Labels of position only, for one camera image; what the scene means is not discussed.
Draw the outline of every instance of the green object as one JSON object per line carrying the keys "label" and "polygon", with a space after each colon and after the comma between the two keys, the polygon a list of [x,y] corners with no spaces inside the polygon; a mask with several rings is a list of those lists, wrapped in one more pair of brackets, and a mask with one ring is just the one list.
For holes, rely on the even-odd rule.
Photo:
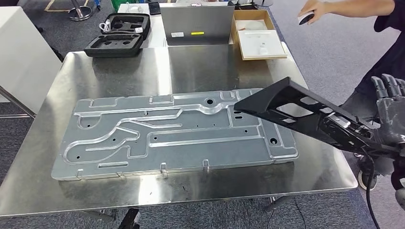
{"label": "green object", "polygon": [[113,4],[113,7],[115,9],[115,12],[118,12],[119,6],[121,4],[125,4],[125,3],[140,3],[141,0],[111,0],[111,3]]}

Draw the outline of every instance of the black sleeve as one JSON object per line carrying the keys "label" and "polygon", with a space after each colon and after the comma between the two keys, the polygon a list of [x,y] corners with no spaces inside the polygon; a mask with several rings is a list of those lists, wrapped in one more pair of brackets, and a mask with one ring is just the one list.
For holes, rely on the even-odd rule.
{"label": "black sleeve", "polygon": [[381,32],[388,27],[405,31],[405,0],[394,0],[394,11],[387,16],[378,16],[374,23],[374,30]]}

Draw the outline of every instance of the stainless steel table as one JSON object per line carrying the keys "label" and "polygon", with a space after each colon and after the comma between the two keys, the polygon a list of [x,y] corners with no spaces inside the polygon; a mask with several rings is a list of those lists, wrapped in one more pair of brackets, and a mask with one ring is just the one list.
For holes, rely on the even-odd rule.
{"label": "stainless steel table", "polygon": [[161,175],[59,182],[51,178],[79,99],[266,87],[285,76],[306,86],[290,53],[287,59],[241,61],[232,45],[144,49],[138,57],[115,59],[71,52],[0,187],[0,216],[357,187],[340,150],[298,133],[294,138],[300,157],[294,163],[169,174],[167,179]]}

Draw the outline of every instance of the laptop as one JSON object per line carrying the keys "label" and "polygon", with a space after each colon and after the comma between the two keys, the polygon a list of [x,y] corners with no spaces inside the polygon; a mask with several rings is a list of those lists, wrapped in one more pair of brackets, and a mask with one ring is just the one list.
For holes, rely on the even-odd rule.
{"label": "laptop", "polygon": [[168,45],[228,44],[234,6],[160,9]]}

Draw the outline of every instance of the floor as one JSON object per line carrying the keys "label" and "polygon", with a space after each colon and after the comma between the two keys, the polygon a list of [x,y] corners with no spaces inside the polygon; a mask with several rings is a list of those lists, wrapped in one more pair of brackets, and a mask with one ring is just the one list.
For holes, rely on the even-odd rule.
{"label": "floor", "polygon": [[[56,0],[51,9],[69,8],[70,0]],[[287,42],[309,88],[335,104],[341,104],[353,91],[364,73],[395,41],[393,30],[375,33],[373,18],[347,19],[326,15],[311,25],[298,26],[296,15],[304,0],[275,0],[270,8],[281,36]],[[102,10],[82,22],[67,19],[65,12],[44,12],[49,0],[21,0],[30,19],[43,27],[47,42],[66,54],[82,50],[99,33],[98,24],[114,10],[108,0]],[[19,112],[0,104],[1,114]],[[17,153],[32,121],[0,120],[0,179]],[[352,154],[345,154],[353,172],[358,168]],[[298,196],[273,213],[262,209],[269,200],[242,199],[204,203],[174,204],[141,208],[142,228],[374,228],[362,199],[355,189],[344,193]],[[395,199],[389,177],[381,177],[372,192],[376,217],[383,229],[403,228],[405,213]],[[122,219],[127,208],[119,208]],[[118,221],[102,223],[79,213],[0,219],[0,228],[118,228]]]}

